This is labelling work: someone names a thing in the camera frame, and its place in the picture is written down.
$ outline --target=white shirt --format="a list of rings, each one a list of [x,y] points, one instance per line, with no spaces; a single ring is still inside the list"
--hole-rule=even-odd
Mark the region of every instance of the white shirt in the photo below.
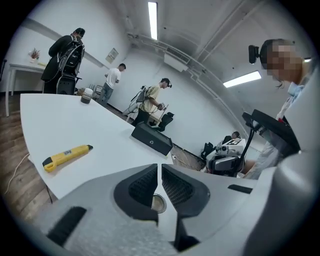
[[[121,78],[120,70],[117,68],[111,68],[108,72],[108,76],[105,82],[111,89],[113,89],[116,84],[116,80],[120,80],[120,78]]]

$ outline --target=white wall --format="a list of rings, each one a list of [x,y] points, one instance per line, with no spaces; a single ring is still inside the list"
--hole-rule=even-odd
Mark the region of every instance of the white wall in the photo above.
[[[188,74],[165,64],[161,57],[132,49],[124,63],[126,70],[109,103],[124,111],[141,86],[154,86],[162,78],[169,78],[172,88],[162,89],[157,101],[169,104],[167,111],[174,114],[173,121],[163,134],[178,146],[199,156],[206,142],[216,145],[235,130],[200,85],[191,80]]]
[[[36,21],[39,26],[23,24],[11,40],[6,55],[8,60],[0,83],[0,91],[6,90],[6,81],[9,63],[28,63],[28,52],[33,48],[40,50],[39,62],[48,63],[49,48],[55,42],[55,35],[69,35],[77,28],[84,28],[83,43],[85,56],[80,66],[78,76],[82,78],[77,87],[87,87],[90,84],[102,85],[104,74],[111,67],[116,67],[123,61],[130,48],[129,40],[121,21],[117,18],[116,10],[108,0],[45,0],[42,1],[28,19]],[[119,55],[110,64],[105,58],[112,48]],[[27,72],[18,72],[16,75],[15,90],[40,91],[41,75]]]

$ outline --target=floor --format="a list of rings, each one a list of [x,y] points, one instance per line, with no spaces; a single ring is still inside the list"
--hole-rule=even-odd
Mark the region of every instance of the floor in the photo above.
[[[33,217],[51,204],[46,184],[34,165],[25,159],[16,171],[6,194],[8,182],[15,168],[28,154],[20,120],[20,95],[9,97],[10,116],[6,117],[5,96],[0,95],[0,192],[13,214],[31,221]],[[117,110],[109,111],[125,119]],[[173,163],[200,171],[205,163],[192,154],[174,146],[171,153],[176,156]],[[49,191],[52,201],[57,198]]]

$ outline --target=black bag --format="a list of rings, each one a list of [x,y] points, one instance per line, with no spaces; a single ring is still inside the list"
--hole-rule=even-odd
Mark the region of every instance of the black bag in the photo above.
[[[80,68],[80,64],[85,52],[85,46],[77,41],[76,37],[72,37],[72,41],[58,53],[58,68],[62,75],[76,77]]]

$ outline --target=black box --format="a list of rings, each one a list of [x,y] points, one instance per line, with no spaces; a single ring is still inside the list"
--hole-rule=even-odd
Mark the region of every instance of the black box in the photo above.
[[[165,156],[168,155],[174,146],[170,138],[144,122],[136,125],[131,136]]]

